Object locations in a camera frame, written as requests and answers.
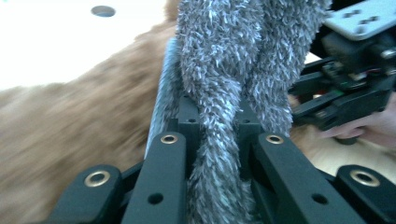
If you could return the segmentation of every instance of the white floor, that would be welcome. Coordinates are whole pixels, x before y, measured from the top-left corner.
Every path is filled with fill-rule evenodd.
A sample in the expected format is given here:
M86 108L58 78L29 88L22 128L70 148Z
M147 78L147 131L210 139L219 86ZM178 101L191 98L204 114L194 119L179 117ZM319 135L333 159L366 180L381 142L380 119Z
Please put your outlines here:
M0 0L0 90L82 75L163 21L164 2ZM116 14L91 14L102 5Z

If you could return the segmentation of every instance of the white surface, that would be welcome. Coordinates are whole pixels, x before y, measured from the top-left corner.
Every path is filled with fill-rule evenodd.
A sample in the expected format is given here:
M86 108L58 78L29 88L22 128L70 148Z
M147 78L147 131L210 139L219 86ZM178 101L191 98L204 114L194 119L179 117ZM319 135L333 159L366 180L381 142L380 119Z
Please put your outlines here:
M0 90L67 82L163 21L164 0L0 0ZM116 9L101 18L94 6Z
M396 25L396 1L363 1L331 15L325 21L327 26L350 40L363 40Z

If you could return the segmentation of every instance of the dark circular hole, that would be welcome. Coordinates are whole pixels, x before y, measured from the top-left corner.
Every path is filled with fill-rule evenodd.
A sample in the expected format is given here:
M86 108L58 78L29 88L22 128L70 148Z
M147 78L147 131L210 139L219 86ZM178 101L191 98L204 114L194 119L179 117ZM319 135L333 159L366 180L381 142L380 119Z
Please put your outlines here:
M105 175L104 174L97 174L97 175L93 175L91 176L91 182L99 182L102 181L103 179L105 179Z
M373 181L373 179L372 179L370 176L368 176L368 175L357 174L356 176L357 176L359 179L364 180L364 181L367 181L367 182L372 182L372 181Z
M165 140L166 142L172 142L172 141L175 141L175 137L174 136L166 136L163 140Z
M275 136L271 136L270 139L271 139L271 141L273 141L273 142L280 142L280 138L275 137Z
M324 197L324 196L321 195L321 194L313 194L313 195L312 195L312 199L313 199L315 202L317 202L317 203L321 203L321 204L327 204L327 203L328 203L327 198Z
M96 6L91 9L91 13L98 17L112 17L116 14L116 10L108 6Z
M161 193L154 193L148 196L148 202L151 204L158 204L163 201L163 195Z

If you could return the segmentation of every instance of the brass grommet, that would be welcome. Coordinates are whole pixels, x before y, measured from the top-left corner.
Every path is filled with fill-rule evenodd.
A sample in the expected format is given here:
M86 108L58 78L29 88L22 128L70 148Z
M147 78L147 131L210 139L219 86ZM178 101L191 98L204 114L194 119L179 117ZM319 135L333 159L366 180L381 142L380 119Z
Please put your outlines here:
M283 138L274 134L268 135L265 139L272 144L282 144L284 142Z
M368 187L378 187L380 185L378 178L362 170L353 170L350 172L350 176L356 182Z
M175 135L168 134L161 138L161 142L164 144L174 144L175 142L177 142L177 137Z
M96 188L104 185L108 179L110 179L110 173L108 171L96 171L88 175L84 184L90 188Z

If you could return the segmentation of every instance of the finger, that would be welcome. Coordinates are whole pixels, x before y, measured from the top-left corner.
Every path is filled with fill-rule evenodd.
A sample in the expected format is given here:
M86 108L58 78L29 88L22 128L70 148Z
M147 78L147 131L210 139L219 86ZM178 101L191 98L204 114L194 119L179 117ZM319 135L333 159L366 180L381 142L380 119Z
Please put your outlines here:
M373 123L373 117L367 116L367 117L364 117L361 119L356 119L356 120L350 121L350 122L343 124L341 126L331 128L327 131L321 132L319 134L319 136L322 138L328 138L328 137L335 137L335 136L342 135L342 134L349 134L350 132L352 132L352 130L355 130L362 126L371 125L372 123Z
M383 147L396 147L396 138L387 134L366 130L366 132L361 135L361 138Z
M362 134L364 134L364 130L357 128L357 129L352 129L352 130L349 130L348 132L336 135L335 137L340 138L340 139L347 139L347 138L357 137Z

